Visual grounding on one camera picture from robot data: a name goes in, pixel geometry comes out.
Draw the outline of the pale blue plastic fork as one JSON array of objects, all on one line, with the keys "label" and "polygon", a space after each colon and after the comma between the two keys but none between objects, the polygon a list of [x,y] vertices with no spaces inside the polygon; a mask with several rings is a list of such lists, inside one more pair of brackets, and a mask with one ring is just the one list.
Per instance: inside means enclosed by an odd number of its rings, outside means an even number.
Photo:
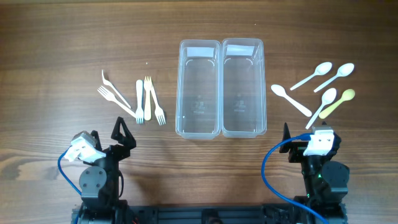
[{"label": "pale blue plastic fork", "polygon": [[142,94],[143,94],[143,81],[136,81],[136,96],[137,96],[137,110],[136,110],[136,122],[137,124],[144,123],[144,110],[142,109]]}]

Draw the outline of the white spoon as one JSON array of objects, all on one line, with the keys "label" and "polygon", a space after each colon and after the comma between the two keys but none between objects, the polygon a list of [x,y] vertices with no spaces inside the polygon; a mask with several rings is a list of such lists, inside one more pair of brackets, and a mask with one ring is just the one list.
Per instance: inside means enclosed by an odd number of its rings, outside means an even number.
[{"label": "white spoon", "polygon": [[324,83],[322,83],[320,86],[318,86],[316,89],[314,89],[314,93],[320,91],[321,89],[323,89],[324,87],[326,87],[327,85],[329,85],[331,82],[333,82],[334,80],[336,80],[339,77],[346,77],[349,74],[351,74],[354,70],[354,64],[353,63],[346,63],[344,65],[342,65],[335,76],[331,77],[329,80],[325,81]]},{"label": "white spoon", "polygon": [[277,85],[277,84],[273,84],[273,85],[271,85],[271,90],[277,96],[285,98],[289,103],[291,103],[295,108],[297,108],[306,117],[311,117],[312,112],[308,108],[306,108],[304,105],[302,105],[299,102],[295,101],[288,94],[286,94],[286,91],[285,91],[284,87],[282,87],[280,85]]},{"label": "white spoon", "polygon": [[322,109],[326,106],[331,104],[337,95],[337,90],[335,88],[330,88],[321,97],[321,105],[320,107],[316,110],[316,112],[313,114],[313,116],[310,118],[309,122],[307,123],[305,129],[310,129],[312,124],[315,122],[316,118],[322,111]]},{"label": "white spoon", "polygon": [[310,76],[308,76],[307,78],[304,78],[303,80],[299,81],[298,83],[296,83],[294,86],[292,86],[290,88],[290,90],[294,90],[298,87],[300,87],[301,85],[303,85],[304,83],[308,82],[310,79],[312,79],[315,76],[322,76],[327,74],[332,68],[332,63],[331,62],[323,62],[321,64],[319,64],[314,73],[311,74]]}]

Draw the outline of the yellow plastic fork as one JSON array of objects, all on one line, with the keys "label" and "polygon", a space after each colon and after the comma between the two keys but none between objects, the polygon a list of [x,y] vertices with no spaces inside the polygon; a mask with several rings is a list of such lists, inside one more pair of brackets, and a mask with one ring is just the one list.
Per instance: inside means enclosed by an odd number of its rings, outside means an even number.
[{"label": "yellow plastic fork", "polygon": [[151,119],[151,103],[150,103],[150,91],[152,89],[152,79],[147,76],[144,79],[144,89],[146,91],[146,99],[144,106],[144,119],[149,121]]}]

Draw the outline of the white fork curved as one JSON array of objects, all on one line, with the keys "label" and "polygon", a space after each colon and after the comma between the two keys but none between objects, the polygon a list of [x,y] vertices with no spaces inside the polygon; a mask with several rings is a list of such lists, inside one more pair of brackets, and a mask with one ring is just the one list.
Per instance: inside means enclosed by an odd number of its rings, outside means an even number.
[{"label": "white fork curved", "polygon": [[118,89],[109,80],[106,79],[104,70],[101,71],[101,76],[103,84],[111,87],[114,90],[114,92],[120,97],[120,99],[122,99],[122,101],[127,105],[127,107],[131,108],[131,105],[126,101],[126,99],[122,96],[122,94],[118,91]]}]

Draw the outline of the yellow plastic spoon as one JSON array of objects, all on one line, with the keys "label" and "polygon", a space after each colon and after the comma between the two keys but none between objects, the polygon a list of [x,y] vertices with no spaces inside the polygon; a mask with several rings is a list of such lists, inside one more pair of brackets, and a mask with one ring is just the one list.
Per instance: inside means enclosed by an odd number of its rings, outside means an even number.
[{"label": "yellow plastic spoon", "polygon": [[353,89],[347,89],[343,92],[341,95],[341,98],[333,103],[331,106],[328,108],[324,109],[320,114],[319,118],[325,119],[327,116],[329,116],[337,107],[339,107],[340,104],[342,104],[345,101],[352,100],[355,97],[355,91]]}]

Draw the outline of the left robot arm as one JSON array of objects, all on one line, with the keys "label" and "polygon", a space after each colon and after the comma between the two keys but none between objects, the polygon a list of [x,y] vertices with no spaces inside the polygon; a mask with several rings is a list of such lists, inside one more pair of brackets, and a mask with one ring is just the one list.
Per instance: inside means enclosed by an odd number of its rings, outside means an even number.
[{"label": "left robot arm", "polygon": [[117,141],[103,149],[96,131],[91,135],[98,142],[95,149],[103,152],[104,157],[87,162],[79,179],[82,204],[73,212],[72,223],[139,223],[136,214],[126,200],[121,200],[124,177],[119,170],[119,162],[128,158],[130,150],[136,147],[136,140],[128,130],[122,117],[118,117],[111,133],[111,139]]}]

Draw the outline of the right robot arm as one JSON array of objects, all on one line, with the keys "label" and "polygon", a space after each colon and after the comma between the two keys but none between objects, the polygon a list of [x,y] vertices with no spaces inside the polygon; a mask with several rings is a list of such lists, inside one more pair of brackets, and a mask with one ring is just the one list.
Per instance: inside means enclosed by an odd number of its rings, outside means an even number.
[{"label": "right robot arm", "polygon": [[322,123],[314,131],[333,134],[332,137],[318,140],[319,143],[325,141],[331,146],[325,155],[317,152],[306,153],[307,147],[312,145],[309,140],[290,142],[279,149],[280,153],[289,154],[290,163],[301,164],[308,195],[296,196],[294,201],[311,208],[329,223],[347,224],[348,218],[342,199],[348,193],[349,167],[332,160],[340,148],[341,138],[326,123]]}]

